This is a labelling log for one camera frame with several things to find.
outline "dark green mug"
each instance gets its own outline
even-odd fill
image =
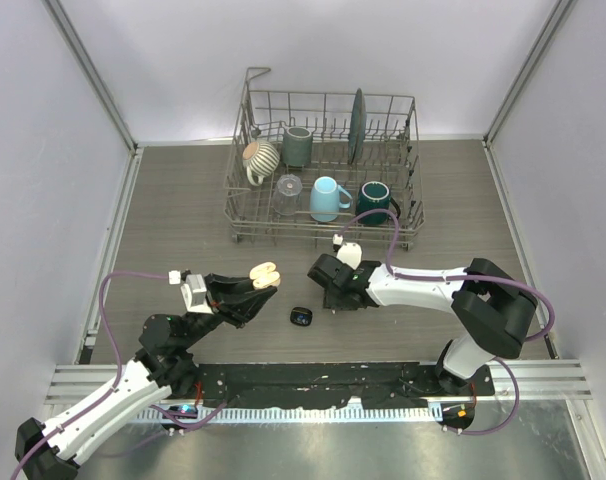
[[[392,193],[387,185],[381,182],[367,182],[359,189],[359,196],[356,201],[356,214],[374,210],[376,208],[384,208],[389,210],[390,205],[396,210],[396,217],[401,216],[401,208],[399,204],[392,198]],[[363,225],[380,225],[388,219],[385,213],[373,213],[359,220]]]

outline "plate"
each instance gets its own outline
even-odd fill
[[[352,165],[363,155],[363,141],[365,140],[365,124],[367,113],[365,112],[365,98],[359,88],[354,96],[352,107],[352,119],[350,120],[350,134],[347,137],[347,163]]]

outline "metal rack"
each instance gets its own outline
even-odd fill
[[[425,221],[421,197],[421,175],[418,146],[416,102],[407,95],[365,94],[367,129],[363,155],[348,164],[348,134],[354,93],[311,93],[260,90],[251,87],[252,80],[270,71],[266,67],[247,70],[237,118],[225,189],[225,215],[230,221],[232,239],[250,240],[258,236],[308,237],[315,242],[332,235],[354,216],[342,211],[329,223],[312,219],[309,211],[314,181],[331,176],[354,199],[360,186],[377,180],[388,185],[401,207],[399,245],[409,250],[412,237]],[[242,153],[252,141],[261,138],[280,151],[284,129],[303,126],[312,131],[314,144],[311,163],[302,168],[280,164],[260,187],[249,184],[243,167]],[[286,173],[297,175],[303,183],[301,210],[281,216],[272,208],[276,182]],[[347,237],[359,242],[389,243],[394,233],[391,221],[378,226],[354,225]]]

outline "white wall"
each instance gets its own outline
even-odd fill
[[[560,351],[606,428],[606,0],[576,3],[495,147]]]
[[[0,0],[0,479],[74,359],[126,161],[42,3]]]
[[[229,136],[262,85],[415,95],[423,134],[484,134],[554,0],[64,0],[139,141]]]

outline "striped mug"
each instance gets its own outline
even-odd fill
[[[263,183],[263,179],[272,175],[279,166],[279,152],[271,143],[256,140],[243,150],[243,166],[248,181],[258,187]]]

